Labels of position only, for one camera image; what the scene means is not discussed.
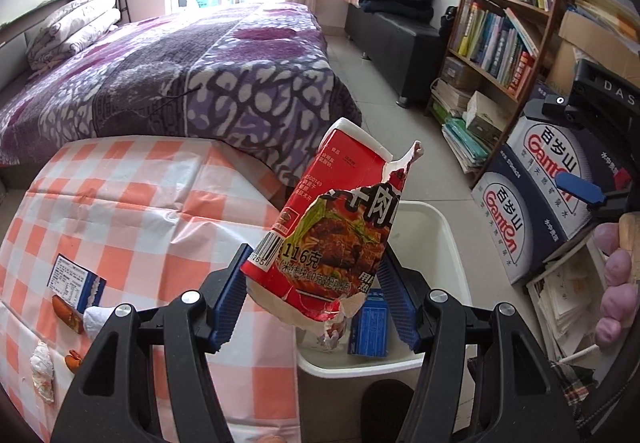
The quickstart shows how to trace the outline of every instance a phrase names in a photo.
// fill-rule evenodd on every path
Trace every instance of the orange and white checkered cloth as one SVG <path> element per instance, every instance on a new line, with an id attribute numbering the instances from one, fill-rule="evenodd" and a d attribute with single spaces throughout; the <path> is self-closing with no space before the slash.
<path id="1" fill-rule="evenodd" d="M 90 341 L 53 312 L 47 280 L 61 253 L 107 281 L 100 306 L 164 305 L 224 268 L 241 243 L 256 246 L 278 212 L 280 184 L 262 163 L 217 141 L 157 137 L 64 146 L 33 182 L 0 248 L 0 381 L 48 441 L 72 379 L 64 356 Z M 35 392 L 30 357 L 45 341 L 55 402 Z M 164 359 L 156 393 L 165 439 L 176 441 Z M 300 441 L 294 330 L 249 297 L 231 341 L 209 355 L 236 442 L 279 434 Z"/>

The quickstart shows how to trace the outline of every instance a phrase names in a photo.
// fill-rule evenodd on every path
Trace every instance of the headboard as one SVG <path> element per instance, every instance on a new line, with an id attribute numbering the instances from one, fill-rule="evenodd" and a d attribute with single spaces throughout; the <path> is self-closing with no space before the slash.
<path id="1" fill-rule="evenodd" d="M 0 28 L 0 90 L 25 71 L 27 45 L 40 29 L 40 23 L 72 0 L 49 0 Z"/>

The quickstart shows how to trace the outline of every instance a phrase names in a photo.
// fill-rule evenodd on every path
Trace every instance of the black ottoman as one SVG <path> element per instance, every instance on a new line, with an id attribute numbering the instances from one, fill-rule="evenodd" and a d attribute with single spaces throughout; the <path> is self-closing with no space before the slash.
<path id="1" fill-rule="evenodd" d="M 447 43 L 425 22 L 364 13 L 349 4 L 344 30 L 398 93 L 398 104 L 426 104 Z"/>

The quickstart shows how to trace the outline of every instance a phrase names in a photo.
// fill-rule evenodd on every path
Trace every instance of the folded quilt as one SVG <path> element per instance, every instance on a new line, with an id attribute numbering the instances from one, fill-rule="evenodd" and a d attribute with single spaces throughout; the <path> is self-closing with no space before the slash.
<path id="1" fill-rule="evenodd" d="M 66 4 L 42 25 L 27 51 L 27 60 L 33 64 L 39 57 L 56 49 L 84 26 L 115 6 L 116 0 L 74 0 Z"/>
<path id="2" fill-rule="evenodd" d="M 31 69 L 34 71 L 50 69 L 61 61 L 77 55 L 80 51 L 97 42 L 118 20 L 120 20 L 119 9 L 111 8 L 107 10 L 71 35 L 62 44 L 58 44 L 46 53 L 39 55 L 31 62 Z"/>

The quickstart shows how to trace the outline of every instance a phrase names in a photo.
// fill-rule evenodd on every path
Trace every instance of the floral comforter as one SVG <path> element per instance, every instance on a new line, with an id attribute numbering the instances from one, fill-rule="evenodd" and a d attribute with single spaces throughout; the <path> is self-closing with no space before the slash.
<path id="1" fill-rule="evenodd" d="M 0 110 L 0 163 L 140 134 L 223 140 L 294 185 L 329 126 L 362 115 L 305 6 L 236 5 L 127 24 Z"/>

